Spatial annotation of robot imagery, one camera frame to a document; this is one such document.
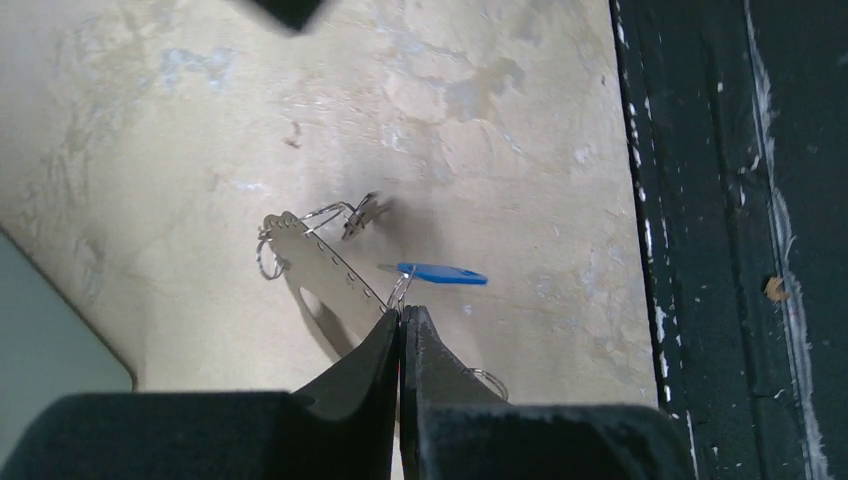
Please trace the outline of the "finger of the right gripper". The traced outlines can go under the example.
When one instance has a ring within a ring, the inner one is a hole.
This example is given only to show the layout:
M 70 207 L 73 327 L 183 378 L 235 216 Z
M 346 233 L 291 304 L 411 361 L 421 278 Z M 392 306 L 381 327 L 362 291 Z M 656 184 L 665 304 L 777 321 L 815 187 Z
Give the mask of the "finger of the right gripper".
M 327 0 L 249 0 L 248 4 L 294 32 L 306 30 L 329 4 Z

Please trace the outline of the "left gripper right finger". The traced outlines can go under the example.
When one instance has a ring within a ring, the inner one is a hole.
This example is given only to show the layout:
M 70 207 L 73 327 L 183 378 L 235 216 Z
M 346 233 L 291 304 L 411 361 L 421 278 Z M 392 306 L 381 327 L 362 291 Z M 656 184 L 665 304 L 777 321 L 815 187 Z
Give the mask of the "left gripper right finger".
M 513 405 L 401 316 L 400 451 L 408 479 L 692 479 L 670 418 L 641 405 Z

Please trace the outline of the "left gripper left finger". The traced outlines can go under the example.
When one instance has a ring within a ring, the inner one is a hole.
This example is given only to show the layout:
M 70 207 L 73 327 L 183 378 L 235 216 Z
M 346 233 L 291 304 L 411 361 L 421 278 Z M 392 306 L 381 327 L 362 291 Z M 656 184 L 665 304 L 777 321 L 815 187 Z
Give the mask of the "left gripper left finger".
M 299 390 L 63 397 L 26 429 L 5 479 L 387 479 L 399 313 Z

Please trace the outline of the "white oval keyring holder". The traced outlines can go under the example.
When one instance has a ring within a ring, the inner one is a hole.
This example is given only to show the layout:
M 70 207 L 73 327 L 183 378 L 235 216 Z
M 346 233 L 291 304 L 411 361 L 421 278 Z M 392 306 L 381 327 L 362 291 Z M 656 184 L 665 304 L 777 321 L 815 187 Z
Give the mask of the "white oval keyring holder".
M 313 320 L 339 357 L 303 387 L 303 395 L 320 407 L 338 398 L 360 401 L 371 391 L 448 404 L 506 403 L 508 390 L 497 377 L 465 365 L 442 341 L 427 309 L 405 304 L 411 285 L 425 281 L 393 273 L 396 283 L 381 298 L 318 234 L 322 224 L 347 212 L 342 237 L 349 240 L 384 209 L 369 193 L 357 206 L 339 201 L 303 216 L 269 214 L 259 228 L 256 262 L 263 266 L 266 253 L 274 261 L 272 270 L 261 269 L 262 277 L 284 278 L 300 308 L 305 293 L 317 298 L 323 312 Z M 308 225 L 315 217 L 321 224 Z

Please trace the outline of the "blue key tag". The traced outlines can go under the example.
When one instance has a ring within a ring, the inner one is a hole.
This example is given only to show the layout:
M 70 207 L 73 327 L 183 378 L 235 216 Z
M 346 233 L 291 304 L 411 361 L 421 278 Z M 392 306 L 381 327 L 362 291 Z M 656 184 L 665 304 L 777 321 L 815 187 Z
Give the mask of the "blue key tag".
M 488 277 L 483 274 L 448 265 L 395 263 L 378 264 L 377 268 L 434 284 L 482 286 L 489 282 Z

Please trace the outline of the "clear plastic storage box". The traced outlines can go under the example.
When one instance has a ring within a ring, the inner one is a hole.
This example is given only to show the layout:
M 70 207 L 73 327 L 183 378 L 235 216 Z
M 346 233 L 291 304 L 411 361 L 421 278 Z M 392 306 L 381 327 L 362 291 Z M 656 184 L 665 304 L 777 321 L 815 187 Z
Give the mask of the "clear plastic storage box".
M 130 371 L 2 233 L 1 460 L 56 400 L 133 389 Z

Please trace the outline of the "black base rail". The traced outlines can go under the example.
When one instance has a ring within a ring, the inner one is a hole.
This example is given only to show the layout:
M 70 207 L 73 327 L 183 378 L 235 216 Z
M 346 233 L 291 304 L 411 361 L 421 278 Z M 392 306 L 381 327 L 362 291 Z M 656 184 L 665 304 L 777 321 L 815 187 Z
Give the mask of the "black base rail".
M 659 407 L 698 479 L 847 475 L 847 5 L 609 5 Z

